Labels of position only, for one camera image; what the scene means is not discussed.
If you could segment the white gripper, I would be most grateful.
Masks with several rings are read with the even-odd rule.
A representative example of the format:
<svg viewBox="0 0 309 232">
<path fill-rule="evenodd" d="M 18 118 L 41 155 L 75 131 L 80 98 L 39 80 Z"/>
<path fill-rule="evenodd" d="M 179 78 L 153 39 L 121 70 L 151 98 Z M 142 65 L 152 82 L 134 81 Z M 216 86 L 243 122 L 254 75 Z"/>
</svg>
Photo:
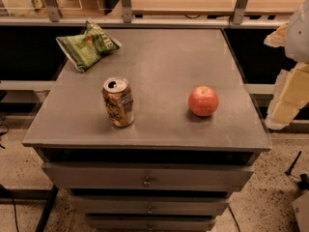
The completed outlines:
<svg viewBox="0 0 309 232">
<path fill-rule="evenodd" d="M 297 63 L 290 71 L 281 70 L 276 78 L 273 98 L 265 123 L 271 130 L 287 127 L 298 112 L 309 103 L 309 0 L 305 0 L 289 23 L 267 35 L 264 44 L 285 46 L 285 54 Z"/>
</svg>

